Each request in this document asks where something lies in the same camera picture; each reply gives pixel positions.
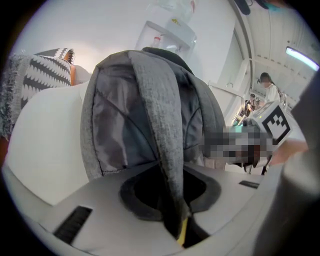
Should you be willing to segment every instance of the gray fabric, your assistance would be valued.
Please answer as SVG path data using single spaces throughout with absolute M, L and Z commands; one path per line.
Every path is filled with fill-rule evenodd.
M 98 73 L 99 69 L 96 67 L 87 86 L 81 112 L 80 146 L 84 168 L 89 181 L 102 177 L 102 170 L 97 159 L 94 145 L 92 122 L 93 102 Z
M 154 54 L 143 54 L 158 59 Z M 198 157 L 197 146 L 202 143 L 202 116 L 198 97 L 184 69 L 181 72 L 180 66 L 161 57 L 159 59 L 172 64 L 170 67 L 178 83 L 184 160 L 191 161 Z M 83 153 L 85 166 L 91 166 L 88 170 L 89 179 L 95 176 L 91 172 L 96 172 L 96 177 L 100 177 L 101 173 L 112 174 L 158 159 L 155 139 L 128 52 L 110 55 L 97 65 L 97 70 L 97 77 L 91 78 L 87 89 L 87 94 L 95 90 L 90 94 L 92 100 L 89 103 L 86 95 L 82 113 L 84 116 L 88 111 L 88 103 L 92 113 L 82 119 L 89 119 L 93 125 L 92 129 L 88 129 L 90 136 L 81 133 L 81 143 L 84 146 L 92 145 L 90 150 L 95 150 L 94 157 L 92 154 L 87 157 L 88 153 Z
M 15 54 L 8 59 L 0 84 L 0 137 L 9 139 L 21 112 L 22 84 L 31 56 Z
M 160 168 L 168 194 L 174 204 L 172 212 L 167 214 L 177 215 L 179 218 L 179 227 L 173 230 L 173 234 L 178 237 L 182 222 L 189 213 L 183 191 L 183 129 L 178 84 L 175 74 L 165 61 L 133 51 L 128 55 L 156 141 Z
M 97 65 L 93 140 L 104 174 L 157 160 L 154 136 L 127 52 Z

